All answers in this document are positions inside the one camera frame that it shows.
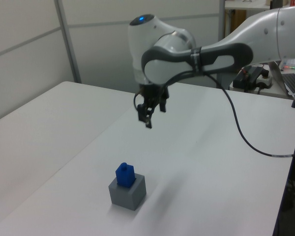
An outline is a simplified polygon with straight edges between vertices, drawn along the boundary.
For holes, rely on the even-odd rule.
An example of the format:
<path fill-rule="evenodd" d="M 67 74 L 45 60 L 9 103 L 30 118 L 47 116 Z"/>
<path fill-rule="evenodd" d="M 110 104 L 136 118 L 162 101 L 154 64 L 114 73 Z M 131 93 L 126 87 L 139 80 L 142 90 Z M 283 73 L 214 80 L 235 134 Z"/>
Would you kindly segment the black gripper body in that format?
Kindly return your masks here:
<path fill-rule="evenodd" d="M 144 97 L 144 103 L 147 105 L 158 105 L 159 103 L 165 103 L 169 98 L 169 92 L 167 88 L 159 85 L 142 85 L 139 84 L 141 95 Z"/>

